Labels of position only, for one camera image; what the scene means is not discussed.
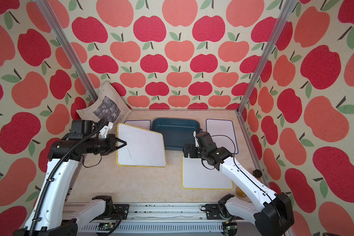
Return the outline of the yellow-framed whiteboard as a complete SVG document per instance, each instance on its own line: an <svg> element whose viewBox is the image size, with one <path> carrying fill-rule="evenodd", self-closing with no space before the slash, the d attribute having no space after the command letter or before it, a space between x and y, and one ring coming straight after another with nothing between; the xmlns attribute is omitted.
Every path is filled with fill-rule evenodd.
<svg viewBox="0 0 354 236"><path fill-rule="evenodd" d="M198 158L182 158L182 186L185 189L232 190L233 182L216 169L208 170Z"/></svg>
<svg viewBox="0 0 354 236"><path fill-rule="evenodd" d="M158 132L127 124L118 124L118 138L126 146L117 150L119 166L160 167L167 166L163 135Z"/></svg>

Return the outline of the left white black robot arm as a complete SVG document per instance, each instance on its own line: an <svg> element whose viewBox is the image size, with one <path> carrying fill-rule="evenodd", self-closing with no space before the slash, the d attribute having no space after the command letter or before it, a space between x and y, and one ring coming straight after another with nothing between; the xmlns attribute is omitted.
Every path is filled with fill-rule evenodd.
<svg viewBox="0 0 354 236"><path fill-rule="evenodd" d="M71 131L54 142L48 154L46 177L35 207L24 228L14 231L15 236L75 236L94 220L122 216L114 209L112 197L96 196L87 205L63 219L67 194L76 170L86 154L109 155L127 143L109 134L113 123L103 117L100 121L73 121Z"/></svg>

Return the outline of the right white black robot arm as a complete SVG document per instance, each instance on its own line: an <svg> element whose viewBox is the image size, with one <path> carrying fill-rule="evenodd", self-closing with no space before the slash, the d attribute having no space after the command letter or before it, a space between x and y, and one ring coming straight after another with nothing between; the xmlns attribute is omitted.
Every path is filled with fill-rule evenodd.
<svg viewBox="0 0 354 236"><path fill-rule="evenodd" d="M295 223L291 199L285 193L277 194L258 181L226 148L185 145L183 153L186 158L206 161L231 179L251 200L247 203L233 194L227 194L218 202L222 218L242 218L254 224L263 236L283 236Z"/></svg>

